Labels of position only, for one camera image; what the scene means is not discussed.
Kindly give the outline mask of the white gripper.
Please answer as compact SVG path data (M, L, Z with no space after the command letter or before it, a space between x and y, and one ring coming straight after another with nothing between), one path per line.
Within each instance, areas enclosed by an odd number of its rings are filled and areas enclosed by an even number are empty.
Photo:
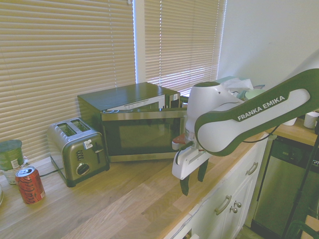
M187 196L189 193L190 174L199 168L197 179L202 182L206 173L209 162L209 153L200 151L199 149L190 146L179 151L173 160L172 174L180 179L180 187L182 193Z

